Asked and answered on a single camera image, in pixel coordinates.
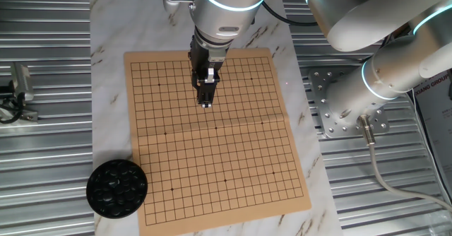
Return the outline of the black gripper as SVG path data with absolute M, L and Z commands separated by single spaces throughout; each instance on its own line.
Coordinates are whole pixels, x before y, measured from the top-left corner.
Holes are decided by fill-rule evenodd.
M 212 106 L 216 85 L 220 81 L 218 71 L 230 48 L 229 40 L 209 40 L 194 34 L 190 43 L 192 86 L 196 90 L 198 104 L 203 108 Z

